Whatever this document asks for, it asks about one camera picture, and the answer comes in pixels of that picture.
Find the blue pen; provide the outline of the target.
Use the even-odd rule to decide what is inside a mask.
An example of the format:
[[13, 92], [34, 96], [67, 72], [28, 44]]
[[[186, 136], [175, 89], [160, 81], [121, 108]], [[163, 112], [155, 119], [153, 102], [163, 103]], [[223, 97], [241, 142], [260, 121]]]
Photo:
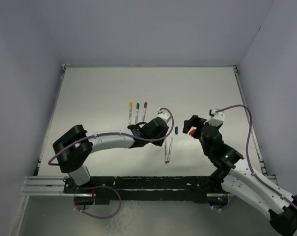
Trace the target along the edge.
[[168, 163], [168, 161], [167, 161], [167, 140], [166, 139], [164, 139], [164, 162], [165, 162], [165, 164]]

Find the purple pen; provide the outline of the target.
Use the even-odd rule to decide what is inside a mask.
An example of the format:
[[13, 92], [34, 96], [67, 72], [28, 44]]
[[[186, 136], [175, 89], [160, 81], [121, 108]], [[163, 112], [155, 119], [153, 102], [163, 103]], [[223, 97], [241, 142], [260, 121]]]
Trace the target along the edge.
[[146, 109], [143, 108], [142, 122], [145, 122], [146, 110], [147, 110], [147, 108]]

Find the green pen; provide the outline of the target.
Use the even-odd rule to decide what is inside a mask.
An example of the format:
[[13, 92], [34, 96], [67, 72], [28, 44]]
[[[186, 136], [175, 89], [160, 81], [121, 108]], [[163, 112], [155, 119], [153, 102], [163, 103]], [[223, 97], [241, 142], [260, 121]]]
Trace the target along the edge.
[[135, 109], [135, 124], [138, 123], [139, 109]]

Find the yellow pen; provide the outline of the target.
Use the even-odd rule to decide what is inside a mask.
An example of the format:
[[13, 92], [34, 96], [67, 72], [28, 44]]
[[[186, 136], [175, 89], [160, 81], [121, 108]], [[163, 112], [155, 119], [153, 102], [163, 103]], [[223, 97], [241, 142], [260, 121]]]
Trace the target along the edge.
[[128, 124], [132, 123], [132, 110], [133, 108], [129, 108]]

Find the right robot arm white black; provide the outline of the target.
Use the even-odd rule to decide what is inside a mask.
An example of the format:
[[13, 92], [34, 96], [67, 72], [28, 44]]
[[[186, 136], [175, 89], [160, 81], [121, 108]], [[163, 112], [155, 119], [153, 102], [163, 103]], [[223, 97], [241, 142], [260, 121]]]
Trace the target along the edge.
[[292, 236], [297, 230], [297, 194], [276, 185], [227, 145], [219, 132], [223, 122], [224, 117], [217, 115], [209, 120], [193, 115], [184, 121], [183, 133], [195, 129], [192, 137], [200, 141], [204, 155], [216, 167], [210, 188], [235, 195], [261, 212], [280, 235]]

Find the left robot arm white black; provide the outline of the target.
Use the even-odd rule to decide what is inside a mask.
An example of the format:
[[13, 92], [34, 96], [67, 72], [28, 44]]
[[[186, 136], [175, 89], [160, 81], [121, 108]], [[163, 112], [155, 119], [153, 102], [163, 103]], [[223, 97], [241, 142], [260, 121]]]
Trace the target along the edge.
[[142, 148], [148, 143], [161, 147], [170, 120], [169, 114], [160, 113], [150, 122], [107, 133], [88, 133], [81, 124], [75, 125], [53, 144], [56, 165], [72, 178], [80, 192], [86, 193], [92, 188], [92, 180], [84, 162], [91, 153], [113, 148]]

